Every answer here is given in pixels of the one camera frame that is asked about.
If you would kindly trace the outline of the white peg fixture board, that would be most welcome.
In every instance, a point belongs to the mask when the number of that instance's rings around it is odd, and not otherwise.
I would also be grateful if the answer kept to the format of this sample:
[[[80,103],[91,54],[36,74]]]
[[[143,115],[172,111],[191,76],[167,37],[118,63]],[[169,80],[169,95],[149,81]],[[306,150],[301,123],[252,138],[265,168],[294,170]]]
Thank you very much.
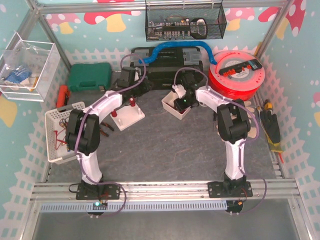
[[[135,104],[134,107],[130,105],[123,106],[122,108],[117,109],[116,112],[117,117],[112,117],[111,114],[110,117],[120,131],[127,129],[145,118],[144,112],[137,104]]]

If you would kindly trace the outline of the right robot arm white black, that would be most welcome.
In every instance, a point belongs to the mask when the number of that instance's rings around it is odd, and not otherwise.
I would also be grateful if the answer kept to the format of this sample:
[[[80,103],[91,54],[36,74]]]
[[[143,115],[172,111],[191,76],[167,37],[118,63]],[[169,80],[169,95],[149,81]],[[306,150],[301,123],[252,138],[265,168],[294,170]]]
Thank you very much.
[[[172,90],[177,94],[173,107],[183,112],[195,103],[204,104],[216,114],[218,133],[226,147],[224,182],[240,185],[246,181],[242,168],[244,144],[251,129],[244,102],[231,100],[214,91],[210,86],[200,86],[191,71],[176,73]]]

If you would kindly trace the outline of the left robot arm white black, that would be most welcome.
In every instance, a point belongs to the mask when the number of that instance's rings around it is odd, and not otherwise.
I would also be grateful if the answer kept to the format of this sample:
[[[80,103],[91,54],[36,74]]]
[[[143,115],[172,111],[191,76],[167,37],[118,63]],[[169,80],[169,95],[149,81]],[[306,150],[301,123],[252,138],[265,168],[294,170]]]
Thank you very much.
[[[84,109],[73,109],[69,114],[65,140],[74,151],[82,172],[82,180],[91,185],[102,185],[97,149],[100,144],[100,123],[123,102],[123,93],[140,85],[144,73],[135,84],[118,91],[108,90],[96,102]]]

